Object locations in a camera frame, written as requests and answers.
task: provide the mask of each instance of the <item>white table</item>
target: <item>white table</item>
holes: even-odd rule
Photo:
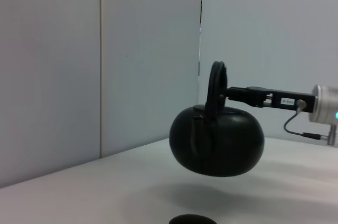
[[[266,139],[252,171],[212,178],[181,167],[164,140],[0,190],[1,224],[168,224],[186,213],[338,223],[338,149]]]

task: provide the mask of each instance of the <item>black cable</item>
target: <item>black cable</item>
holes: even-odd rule
[[[287,132],[287,133],[291,133],[291,134],[294,134],[294,135],[298,135],[298,136],[302,136],[302,137],[306,137],[306,138],[312,138],[312,139],[316,139],[316,140],[321,140],[321,135],[320,134],[315,134],[315,133],[296,133],[296,132],[292,132],[290,130],[288,130],[286,128],[286,126],[288,125],[288,123],[290,123],[290,121],[292,119],[294,119],[296,116],[298,116],[299,113],[296,113],[294,114],[291,118],[289,118],[285,124],[284,124],[284,130]]]
[[[291,133],[291,134],[298,135],[298,136],[303,136],[302,133],[292,132],[292,131],[290,131],[290,130],[288,130],[288,129],[286,128],[287,124],[290,123],[290,121],[291,121],[292,119],[294,119],[296,116],[298,116],[298,113],[294,114],[291,118],[289,118],[289,119],[285,122],[285,124],[284,124],[284,130],[285,130],[287,133]]]

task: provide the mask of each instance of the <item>black kettle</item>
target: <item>black kettle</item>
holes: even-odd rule
[[[205,105],[182,111],[170,130],[170,147],[188,170],[209,176],[236,176],[250,171],[264,149],[258,121],[240,109],[225,107],[227,71],[212,66]]]

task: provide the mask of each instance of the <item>kettle handle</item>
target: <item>kettle handle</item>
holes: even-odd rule
[[[222,110],[226,103],[223,95],[228,86],[227,69],[223,62],[214,62],[211,68],[208,86],[208,96],[205,103],[205,115],[207,120],[216,119],[218,111]]]

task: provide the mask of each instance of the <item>small label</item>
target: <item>small label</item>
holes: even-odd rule
[[[295,105],[295,99],[282,98],[281,101],[280,101],[280,104],[294,106]]]

